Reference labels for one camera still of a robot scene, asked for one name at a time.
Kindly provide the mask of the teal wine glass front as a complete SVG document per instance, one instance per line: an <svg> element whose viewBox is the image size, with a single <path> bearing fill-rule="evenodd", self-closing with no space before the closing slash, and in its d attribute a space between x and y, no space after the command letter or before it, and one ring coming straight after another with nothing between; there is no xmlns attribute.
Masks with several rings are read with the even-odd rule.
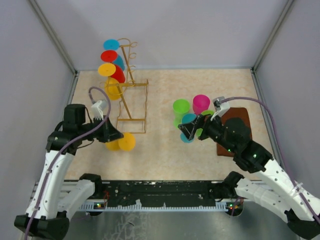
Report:
<svg viewBox="0 0 320 240"><path fill-rule="evenodd" d="M181 124L187 124L187 123L190 123L192 122L194 119L196 118L196 114L194 113L188 113L186 114L185 116L183 116L182 120L181 120ZM180 134L180 139L182 140L182 142L184 143L192 143L195 139L191 139L189 140L185 134L182 132Z"/></svg>

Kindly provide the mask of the green wine glass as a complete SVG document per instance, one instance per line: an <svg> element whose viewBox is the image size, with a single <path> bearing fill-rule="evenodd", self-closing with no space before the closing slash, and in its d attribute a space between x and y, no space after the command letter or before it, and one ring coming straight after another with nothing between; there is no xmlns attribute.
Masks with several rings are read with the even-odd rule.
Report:
<svg viewBox="0 0 320 240"><path fill-rule="evenodd" d="M213 115L214 113L215 113L215 112L214 112L213 110L207 109L207 110L204 110L201 114L202 114L203 116L205 116L205 115ZM196 135L197 138L201 136L202 131L203 131L202 128L199 128L199 129L196 130L195 135Z"/></svg>
<svg viewBox="0 0 320 240"><path fill-rule="evenodd" d="M180 98L174 101L172 108L174 113L173 125L178 127L182 118L190 111L190 102L186 99Z"/></svg>

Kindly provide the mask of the orange wine glass front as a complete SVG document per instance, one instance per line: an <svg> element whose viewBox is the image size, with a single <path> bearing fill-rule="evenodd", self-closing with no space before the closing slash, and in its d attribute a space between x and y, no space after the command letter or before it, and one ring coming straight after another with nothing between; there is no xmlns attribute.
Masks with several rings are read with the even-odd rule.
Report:
<svg viewBox="0 0 320 240"><path fill-rule="evenodd" d="M136 138L132 133L125 132L123 138L105 143L105 147L110 151L132 151L136 146Z"/></svg>

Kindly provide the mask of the orange wine glass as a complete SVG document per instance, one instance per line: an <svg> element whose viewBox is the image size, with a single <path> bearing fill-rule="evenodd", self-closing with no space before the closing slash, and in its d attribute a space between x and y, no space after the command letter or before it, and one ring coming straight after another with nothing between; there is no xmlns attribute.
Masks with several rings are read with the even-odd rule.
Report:
<svg viewBox="0 0 320 240"><path fill-rule="evenodd" d="M123 138L105 143L105 147L110 151L132 151L136 146L136 138L132 133L125 132Z"/></svg>
<svg viewBox="0 0 320 240"><path fill-rule="evenodd" d="M102 77L106 77L106 81L103 85L105 93L110 100L118 100L121 98L122 87L120 82L112 77L116 73L116 66L113 63L103 63L98 68L98 73Z"/></svg>

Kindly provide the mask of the green wine glass front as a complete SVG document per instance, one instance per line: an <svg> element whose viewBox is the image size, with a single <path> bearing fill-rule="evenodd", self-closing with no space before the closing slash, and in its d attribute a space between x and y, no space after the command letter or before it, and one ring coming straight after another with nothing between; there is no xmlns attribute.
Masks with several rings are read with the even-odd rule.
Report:
<svg viewBox="0 0 320 240"><path fill-rule="evenodd" d="M173 125L178 127L182 118L190 111L190 102L186 99L180 98L174 101L172 108L174 113Z"/></svg>

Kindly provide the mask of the pink wine glass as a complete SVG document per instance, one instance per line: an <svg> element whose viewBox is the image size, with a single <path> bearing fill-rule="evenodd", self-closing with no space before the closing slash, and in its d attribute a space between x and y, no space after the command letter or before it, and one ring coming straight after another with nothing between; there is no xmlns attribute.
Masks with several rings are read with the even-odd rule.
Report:
<svg viewBox="0 0 320 240"><path fill-rule="evenodd" d="M192 109L195 114L201 114L203 111L208 110L211 100L204 94L196 95L192 100Z"/></svg>

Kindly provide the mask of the gold wire glass rack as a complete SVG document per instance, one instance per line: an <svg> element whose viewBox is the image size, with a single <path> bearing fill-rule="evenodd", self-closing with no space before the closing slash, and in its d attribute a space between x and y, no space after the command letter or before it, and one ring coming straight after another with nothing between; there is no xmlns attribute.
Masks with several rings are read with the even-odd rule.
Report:
<svg viewBox="0 0 320 240"><path fill-rule="evenodd" d="M124 62L125 82L119 83L122 87L118 101L118 116L116 126L132 134L145 134L147 132L147 101L149 81L136 80L134 71L136 66L131 62L137 57L134 48L138 46L136 41L130 41L128 38L119 38L120 47L117 53ZM105 80L100 83L104 89Z"/></svg>

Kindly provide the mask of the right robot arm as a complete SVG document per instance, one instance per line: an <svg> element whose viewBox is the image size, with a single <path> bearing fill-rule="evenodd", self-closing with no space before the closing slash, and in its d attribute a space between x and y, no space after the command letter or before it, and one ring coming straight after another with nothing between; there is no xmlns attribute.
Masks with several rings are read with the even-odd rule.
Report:
<svg viewBox="0 0 320 240"><path fill-rule="evenodd" d="M245 198L281 218L296 235L311 240L320 234L320 200L309 192L295 190L288 173L279 165L272 154L251 139L251 130L238 117L222 123L219 116L197 115L178 128L189 140L197 129L202 129L199 140L212 139L233 153L233 161L243 171L256 174L271 189L267 190L252 183L243 175L231 172L223 185L229 198Z"/></svg>

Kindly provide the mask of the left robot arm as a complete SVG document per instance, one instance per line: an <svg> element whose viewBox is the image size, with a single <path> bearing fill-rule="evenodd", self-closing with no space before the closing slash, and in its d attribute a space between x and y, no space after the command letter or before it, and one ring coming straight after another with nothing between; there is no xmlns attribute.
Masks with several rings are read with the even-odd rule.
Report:
<svg viewBox="0 0 320 240"><path fill-rule="evenodd" d="M110 110L110 103L93 101L93 119L86 122L85 105L65 107L62 122L47 138L44 167L35 194L25 214L14 220L14 226L24 233L25 239L62 240L81 205L90 197L97 199L103 195L101 176L85 173L75 188L60 199L67 170L83 141L109 143L124 136L103 113L104 109Z"/></svg>

